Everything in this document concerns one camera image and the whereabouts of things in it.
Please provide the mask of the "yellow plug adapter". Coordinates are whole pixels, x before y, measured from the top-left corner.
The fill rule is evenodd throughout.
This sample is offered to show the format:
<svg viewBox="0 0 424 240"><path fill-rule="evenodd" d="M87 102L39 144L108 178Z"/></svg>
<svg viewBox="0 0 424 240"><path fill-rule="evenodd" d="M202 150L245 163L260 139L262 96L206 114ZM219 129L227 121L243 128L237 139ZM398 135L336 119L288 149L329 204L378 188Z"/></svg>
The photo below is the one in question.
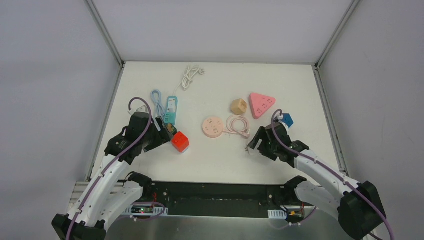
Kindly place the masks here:
<svg viewBox="0 0 424 240"><path fill-rule="evenodd" d="M247 111L248 103L242 99L233 100L230 105L230 111L235 115L244 115Z"/></svg>

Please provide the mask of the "pink triangular power strip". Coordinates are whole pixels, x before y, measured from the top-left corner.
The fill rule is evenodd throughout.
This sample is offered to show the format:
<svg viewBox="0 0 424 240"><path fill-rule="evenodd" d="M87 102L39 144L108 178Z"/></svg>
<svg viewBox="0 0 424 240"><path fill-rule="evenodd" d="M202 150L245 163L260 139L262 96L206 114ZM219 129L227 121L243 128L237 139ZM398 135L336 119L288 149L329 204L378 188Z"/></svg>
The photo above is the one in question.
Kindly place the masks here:
<svg viewBox="0 0 424 240"><path fill-rule="evenodd" d="M257 120L266 111L268 111L275 103L276 99L271 96L262 95L259 93L251 93L249 95L249 104L252 113L252 117Z"/></svg>

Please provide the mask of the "pale pink round socket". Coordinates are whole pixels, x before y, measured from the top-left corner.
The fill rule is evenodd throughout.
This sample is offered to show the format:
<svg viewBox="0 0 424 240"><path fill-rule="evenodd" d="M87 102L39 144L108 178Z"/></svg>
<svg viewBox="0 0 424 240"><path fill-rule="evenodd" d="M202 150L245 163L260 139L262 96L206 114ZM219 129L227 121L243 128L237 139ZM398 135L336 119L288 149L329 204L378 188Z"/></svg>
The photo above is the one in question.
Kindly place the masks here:
<svg viewBox="0 0 424 240"><path fill-rule="evenodd" d="M208 138L218 138L224 132L223 120L218 116L209 116L202 123L202 132Z"/></svg>

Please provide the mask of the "blue cube plug adapter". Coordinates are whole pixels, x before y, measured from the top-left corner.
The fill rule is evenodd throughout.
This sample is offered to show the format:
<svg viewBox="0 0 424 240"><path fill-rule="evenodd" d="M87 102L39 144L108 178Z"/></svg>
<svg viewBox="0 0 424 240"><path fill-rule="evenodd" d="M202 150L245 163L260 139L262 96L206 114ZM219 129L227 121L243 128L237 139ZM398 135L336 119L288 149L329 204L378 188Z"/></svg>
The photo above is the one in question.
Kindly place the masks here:
<svg viewBox="0 0 424 240"><path fill-rule="evenodd" d="M281 115L277 116L277 119L282 125L284 125L287 130L289 130L294 124L294 121L289 113L282 113Z"/></svg>

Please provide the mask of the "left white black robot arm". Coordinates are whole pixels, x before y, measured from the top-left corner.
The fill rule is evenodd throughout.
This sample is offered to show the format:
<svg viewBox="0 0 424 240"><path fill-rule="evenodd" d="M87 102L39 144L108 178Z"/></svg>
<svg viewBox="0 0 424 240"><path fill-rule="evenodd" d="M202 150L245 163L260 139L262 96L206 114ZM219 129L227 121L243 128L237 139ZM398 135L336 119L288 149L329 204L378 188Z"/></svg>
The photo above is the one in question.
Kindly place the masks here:
<svg viewBox="0 0 424 240"><path fill-rule="evenodd" d="M121 133L108 141L100 167L66 214L57 214L52 227L61 240L103 240L113 222L136 201L153 199L152 179L132 172L116 194L112 190L141 153L173 138L162 117L135 112Z"/></svg>

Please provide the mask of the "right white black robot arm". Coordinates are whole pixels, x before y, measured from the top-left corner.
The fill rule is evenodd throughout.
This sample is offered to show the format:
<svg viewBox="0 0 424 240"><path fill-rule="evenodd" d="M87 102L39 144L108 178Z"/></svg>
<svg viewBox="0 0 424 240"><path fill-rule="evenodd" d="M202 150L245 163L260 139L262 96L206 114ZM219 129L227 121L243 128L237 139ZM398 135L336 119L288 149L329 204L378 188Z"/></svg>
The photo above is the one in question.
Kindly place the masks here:
<svg viewBox="0 0 424 240"><path fill-rule="evenodd" d="M248 150L272 161L280 160L303 172L312 181L296 176L283 186L284 200L317 207L335 218L345 233L361 240L381 224L387 216L377 188L369 181L354 180L320 159L300 140L292 141L279 123L259 127L247 145Z"/></svg>

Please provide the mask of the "red small adapter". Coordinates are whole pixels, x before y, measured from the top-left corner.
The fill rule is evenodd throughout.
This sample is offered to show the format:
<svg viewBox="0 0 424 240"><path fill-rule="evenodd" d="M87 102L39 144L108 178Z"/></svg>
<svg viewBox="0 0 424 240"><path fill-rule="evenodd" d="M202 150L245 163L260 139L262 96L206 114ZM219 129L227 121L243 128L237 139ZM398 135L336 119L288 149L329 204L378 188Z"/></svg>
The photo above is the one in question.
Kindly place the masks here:
<svg viewBox="0 0 424 240"><path fill-rule="evenodd" d="M179 153L183 153L190 146L189 139L181 131L173 136L171 144Z"/></svg>

